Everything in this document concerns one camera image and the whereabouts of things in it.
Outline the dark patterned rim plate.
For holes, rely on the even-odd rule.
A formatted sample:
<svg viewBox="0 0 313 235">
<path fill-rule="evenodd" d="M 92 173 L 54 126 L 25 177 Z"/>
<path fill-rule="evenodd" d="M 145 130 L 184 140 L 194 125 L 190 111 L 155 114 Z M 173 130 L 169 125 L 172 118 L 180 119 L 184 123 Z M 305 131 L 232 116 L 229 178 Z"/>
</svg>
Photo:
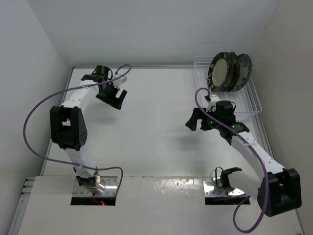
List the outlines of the dark patterned rim plate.
<svg viewBox="0 0 313 235">
<path fill-rule="evenodd" d="M 224 89 L 224 84 L 228 79 L 230 63 L 226 52 L 220 52 L 213 58 L 207 75 L 207 85 L 212 92 L 218 92 L 221 88 Z"/>
</svg>

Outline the silver rim plate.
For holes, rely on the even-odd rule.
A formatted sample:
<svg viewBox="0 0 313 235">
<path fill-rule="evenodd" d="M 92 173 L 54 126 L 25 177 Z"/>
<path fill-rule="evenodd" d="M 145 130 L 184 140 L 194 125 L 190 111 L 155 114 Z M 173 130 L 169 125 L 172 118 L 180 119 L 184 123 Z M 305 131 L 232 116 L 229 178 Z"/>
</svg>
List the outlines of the silver rim plate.
<svg viewBox="0 0 313 235">
<path fill-rule="evenodd" d="M 240 76 L 240 64 L 238 61 L 238 57 L 236 55 L 235 52 L 230 52 L 230 56 L 232 58 L 232 62 L 233 62 L 233 77 L 232 77 L 232 81 L 230 83 L 230 86 L 228 88 L 228 91 L 232 91 L 233 88 L 236 86 L 238 80 L 239 80 L 239 76 Z"/>
<path fill-rule="evenodd" d="M 232 77 L 233 77 L 233 62 L 232 62 L 232 58 L 230 56 L 230 52 L 226 52 L 226 55 L 228 56 L 228 58 L 230 59 L 230 68 L 229 68 L 229 73 L 228 73 L 228 79 L 227 79 L 227 82 L 226 84 L 224 84 L 224 90 L 226 92 L 228 92 L 228 88 L 230 86 L 230 83 L 232 81 Z"/>
</svg>

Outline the blue floral plate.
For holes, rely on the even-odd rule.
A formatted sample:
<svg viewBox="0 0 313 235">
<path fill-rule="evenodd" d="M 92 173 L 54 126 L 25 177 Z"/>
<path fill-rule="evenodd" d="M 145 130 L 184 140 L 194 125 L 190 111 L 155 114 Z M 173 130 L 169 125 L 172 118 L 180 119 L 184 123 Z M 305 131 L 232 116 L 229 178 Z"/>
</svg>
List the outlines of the blue floral plate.
<svg viewBox="0 0 313 235">
<path fill-rule="evenodd" d="M 239 91 L 246 85 L 252 72 L 252 60 L 247 54 L 238 55 L 238 62 L 240 64 L 240 76 L 235 91 Z"/>
</svg>

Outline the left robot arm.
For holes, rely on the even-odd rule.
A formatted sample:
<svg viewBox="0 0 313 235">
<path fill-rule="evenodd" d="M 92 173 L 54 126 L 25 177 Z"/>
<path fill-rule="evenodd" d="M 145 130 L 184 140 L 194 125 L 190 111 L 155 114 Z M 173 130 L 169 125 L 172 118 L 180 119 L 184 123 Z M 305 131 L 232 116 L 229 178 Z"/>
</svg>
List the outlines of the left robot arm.
<svg viewBox="0 0 313 235">
<path fill-rule="evenodd" d="M 74 164 L 78 185 L 93 195 L 101 195 L 106 186 L 85 147 L 88 131 L 84 112 L 94 98 L 120 110 L 127 94 L 120 86 L 126 80 L 126 76 L 112 73 L 108 67 L 97 66 L 81 78 L 80 88 L 67 100 L 50 109 L 51 139 Z"/>
</svg>

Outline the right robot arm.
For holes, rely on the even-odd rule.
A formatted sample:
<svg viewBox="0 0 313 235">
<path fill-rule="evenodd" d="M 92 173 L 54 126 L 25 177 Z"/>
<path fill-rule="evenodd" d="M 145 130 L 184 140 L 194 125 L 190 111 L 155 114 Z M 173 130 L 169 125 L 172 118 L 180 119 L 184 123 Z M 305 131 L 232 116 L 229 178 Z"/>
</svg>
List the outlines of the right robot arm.
<svg viewBox="0 0 313 235">
<path fill-rule="evenodd" d="M 186 127 L 195 131 L 201 121 L 203 131 L 216 129 L 227 143 L 236 149 L 257 175 L 252 179 L 239 167 L 224 169 L 217 187 L 239 188 L 257 200 L 265 215 L 272 217 L 301 207 L 300 175 L 274 160 L 255 140 L 248 127 L 236 121 L 232 102 L 211 101 L 208 109 L 193 109 Z"/>
</svg>

